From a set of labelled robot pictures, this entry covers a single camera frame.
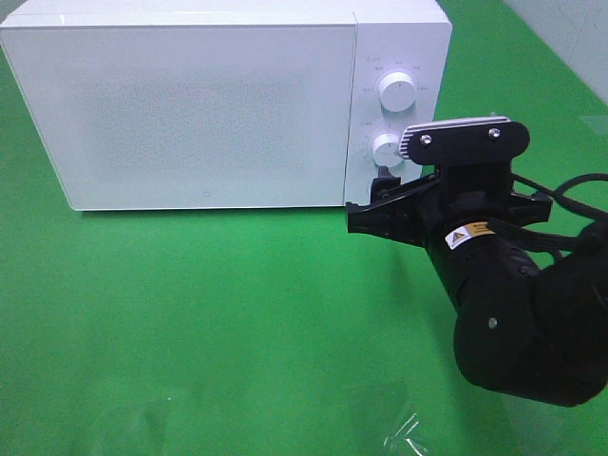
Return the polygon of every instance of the microwave door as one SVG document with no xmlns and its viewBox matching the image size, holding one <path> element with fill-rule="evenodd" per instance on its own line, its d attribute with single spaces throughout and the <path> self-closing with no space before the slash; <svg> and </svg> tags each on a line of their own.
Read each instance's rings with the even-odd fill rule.
<svg viewBox="0 0 608 456">
<path fill-rule="evenodd" d="M 343 203 L 354 25 L 2 39 L 74 209 Z"/>
</svg>

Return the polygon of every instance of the white knob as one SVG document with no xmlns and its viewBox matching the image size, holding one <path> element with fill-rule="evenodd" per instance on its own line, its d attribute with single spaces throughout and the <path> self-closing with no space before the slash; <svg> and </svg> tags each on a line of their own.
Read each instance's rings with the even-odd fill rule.
<svg viewBox="0 0 608 456">
<path fill-rule="evenodd" d="M 386 76 L 379 88 L 380 103 L 388 111 L 405 111 L 416 101 L 416 83 L 403 71 Z"/>
<path fill-rule="evenodd" d="M 399 137 L 397 135 L 380 135 L 373 140 L 373 160 L 378 166 L 392 168 L 403 159 L 399 156 Z"/>
</svg>

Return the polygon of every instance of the yellow warning sticker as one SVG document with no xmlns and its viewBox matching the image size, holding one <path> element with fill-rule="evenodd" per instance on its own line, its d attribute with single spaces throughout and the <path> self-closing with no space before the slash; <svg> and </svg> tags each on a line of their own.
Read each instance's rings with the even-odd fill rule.
<svg viewBox="0 0 608 456">
<path fill-rule="evenodd" d="M 474 221 L 466 225 L 459 226 L 446 236 L 446 243 L 450 250 L 454 250 L 459 245 L 482 235 L 493 235 L 494 232 L 487 227 L 487 221 Z"/>
</svg>

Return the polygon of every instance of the bolt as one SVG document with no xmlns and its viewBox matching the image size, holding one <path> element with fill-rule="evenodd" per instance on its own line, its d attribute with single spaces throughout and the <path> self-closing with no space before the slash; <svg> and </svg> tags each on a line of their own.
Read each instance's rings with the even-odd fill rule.
<svg viewBox="0 0 608 456">
<path fill-rule="evenodd" d="M 421 145 L 429 145 L 433 142 L 433 139 L 431 138 L 430 135 L 422 135 L 420 137 L 420 144 Z"/>
<path fill-rule="evenodd" d="M 498 140 L 501 137 L 501 130 L 498 128 L 490 128 L 487 131 L 487 136 L 490 137 L 490 140 Z"/>
</svg>

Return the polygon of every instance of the green table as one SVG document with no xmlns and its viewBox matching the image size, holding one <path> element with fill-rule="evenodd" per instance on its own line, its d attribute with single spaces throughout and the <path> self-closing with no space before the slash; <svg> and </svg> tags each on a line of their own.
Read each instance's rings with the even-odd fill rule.
<svg viewBox="0 0 608 456">
<path fill-rule="evenodd" d="M 581 120 L 606 105 L 501 2 L 442 4 L 436 118 L 523 122 L 514 169 L 548 186 L 606 171 Z M 606 454 L 608 392 L 554 408 L 461 377 L 423 250 L 347 236 L 340 208 L 72 212 L 4 57 L 0 128 L 0 454 Z"/>
</svg>

